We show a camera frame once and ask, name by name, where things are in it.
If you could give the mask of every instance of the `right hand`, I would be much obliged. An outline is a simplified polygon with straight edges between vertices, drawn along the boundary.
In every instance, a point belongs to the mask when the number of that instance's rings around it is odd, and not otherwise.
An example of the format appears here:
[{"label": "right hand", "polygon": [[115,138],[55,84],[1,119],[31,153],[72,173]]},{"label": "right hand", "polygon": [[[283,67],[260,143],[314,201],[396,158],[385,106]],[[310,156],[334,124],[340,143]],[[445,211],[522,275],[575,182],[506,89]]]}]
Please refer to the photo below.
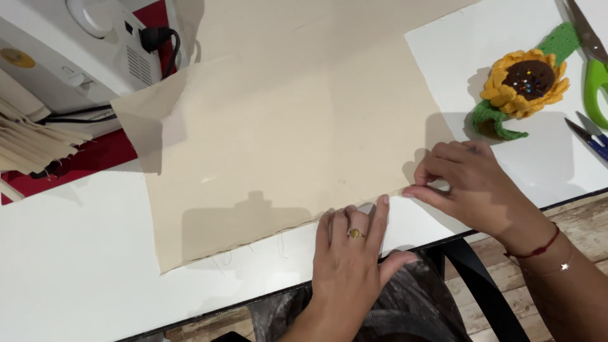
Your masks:
[{"label": "right hand", "polygon": [[[449,192],[428,187],[437,178]],[[403,195],[415,197],[470,228],[500,237],[511,227],[522,229],[549,222],[501,169],[482,141],[440,142],[414,172],[415,186]]]}]

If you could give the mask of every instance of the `brown crochet center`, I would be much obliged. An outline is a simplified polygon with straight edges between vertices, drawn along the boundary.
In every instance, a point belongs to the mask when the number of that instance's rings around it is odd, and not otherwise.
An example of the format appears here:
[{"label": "brown crochet center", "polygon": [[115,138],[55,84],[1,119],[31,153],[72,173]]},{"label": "brown crochet center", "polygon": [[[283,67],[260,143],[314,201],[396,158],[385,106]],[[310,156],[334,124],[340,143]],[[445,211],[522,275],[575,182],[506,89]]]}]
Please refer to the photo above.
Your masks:
[{"label": "brown crochet center", "polygon": [[513,64],[508,72],[502,84],[512,87],[528,101],[543,97],[555,82],[553,69],[543,61],[521,61]]}]

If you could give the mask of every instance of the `scissor blade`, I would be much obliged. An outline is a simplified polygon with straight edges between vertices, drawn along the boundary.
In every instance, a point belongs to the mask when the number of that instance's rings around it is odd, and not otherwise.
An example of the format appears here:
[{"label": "scissor blade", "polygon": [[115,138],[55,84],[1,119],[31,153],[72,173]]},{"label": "scissor blade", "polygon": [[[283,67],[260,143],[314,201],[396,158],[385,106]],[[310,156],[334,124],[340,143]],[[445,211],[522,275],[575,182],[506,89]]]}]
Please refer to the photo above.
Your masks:
[{"label": "scissor blade", "polygon": [[595,32],[593,28],[585,18],[585,15],[582,14],[580,7],[576,4],[575,0],[567,0],[568,7],[570,8],[570,12],[574,18],[574,25],[576,28],[576,32],[578,33],[578,38],[581,40],[581,44],[583,48],[589,53],[593,58],[599,60],[600,62],[606,64],[608,63],[608,53],[606,53],[606,49],[602,45],[601,40]]},{"label": "scissor blade", "polygon": [[574,122],[568,120],[566,117],[564,119],[566,120],[566,124],[568,124],[568,126],[570,127],[570,129],[572,131],[574,131],[574,133],[576,133],[576,135],[578,135],[579,137],[583,138],[583,140],[585,140],[585,141],[593,140],[593,137],[591,137],[591,134],[589,134],[587,131],[585,131],[584,129],[582,129],[579,125],[577,125]]},{"label": "scissor blade", "polygon": [[581,120],[582,125],[585,126],[585,129],[589,133],[591,133],[592,135],[595,135],[595,136],[601,136],[603,134],[602,131],[599,130],[599,128],[588,117],[586,117],[585,115],[581,114],[578,111],[576,112],[576,115]]}]

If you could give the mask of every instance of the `sunflower pincushion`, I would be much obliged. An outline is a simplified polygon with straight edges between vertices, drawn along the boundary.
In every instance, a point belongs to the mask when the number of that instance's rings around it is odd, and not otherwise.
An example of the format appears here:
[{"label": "sunflower pincushion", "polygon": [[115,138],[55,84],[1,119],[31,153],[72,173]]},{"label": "sunflower pincushion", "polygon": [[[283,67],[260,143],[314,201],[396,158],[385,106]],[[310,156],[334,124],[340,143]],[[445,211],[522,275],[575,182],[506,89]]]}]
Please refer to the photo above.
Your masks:
[{"label": "sunflower pincushion", "polygon": [[537,48],[506,54],[492,66],[481,97],[473,110],[476,132],[496,140],[528,136],[502,127],[506,119],[523,119],[556,103],[570,86],[564,60],[580,47],[572,23],[563,23]]}]

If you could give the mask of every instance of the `green crochet stem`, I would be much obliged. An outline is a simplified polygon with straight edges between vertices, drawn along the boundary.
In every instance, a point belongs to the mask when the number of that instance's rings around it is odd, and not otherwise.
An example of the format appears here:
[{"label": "green crochet stem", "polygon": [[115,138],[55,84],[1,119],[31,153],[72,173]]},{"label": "green crochet stem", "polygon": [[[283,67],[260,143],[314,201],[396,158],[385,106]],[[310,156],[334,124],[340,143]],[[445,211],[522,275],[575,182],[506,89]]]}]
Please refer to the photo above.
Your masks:
[{"label": "green crochet stem", "polygon": [[[560,26],[557,26],[557,28],[538,45],[538,49],[541,50],[543,54],[555,54],[555,65],[560,65],[580,47],[581,42],[578,39],[576,29],[572,23],[563,23]],[[491,139],[510,141],[525,138],[529,135],[526,132],[516,132],[503,128],[502,122],[507,119],[508,115],[492,106],[488,100],[483,100],[475,106],[471,117],[475,132]]]}]

